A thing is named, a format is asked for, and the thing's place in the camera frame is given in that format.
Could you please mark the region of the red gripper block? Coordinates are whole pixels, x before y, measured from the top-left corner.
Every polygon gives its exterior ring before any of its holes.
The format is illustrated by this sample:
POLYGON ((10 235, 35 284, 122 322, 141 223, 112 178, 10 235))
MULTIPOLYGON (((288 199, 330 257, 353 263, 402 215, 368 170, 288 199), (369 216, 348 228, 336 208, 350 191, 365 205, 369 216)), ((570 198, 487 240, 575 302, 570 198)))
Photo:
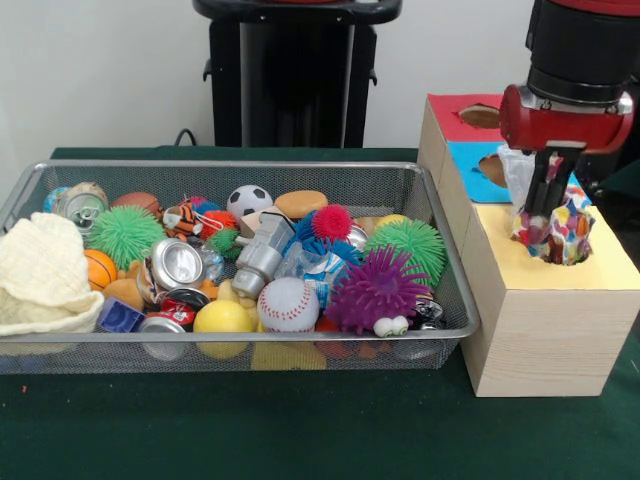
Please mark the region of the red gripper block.
POLYGON ((623 93, 608 107, 575 106, 539 97, 525 85, 510 85, 499 112, 501 135, 509 147, 538 151, 524 211, 548 217, 561 205, 583 151, 606 154, 625 142, 633 124, 634 102, 623 93), (548 146, 570 148, 551 153, 548 146))

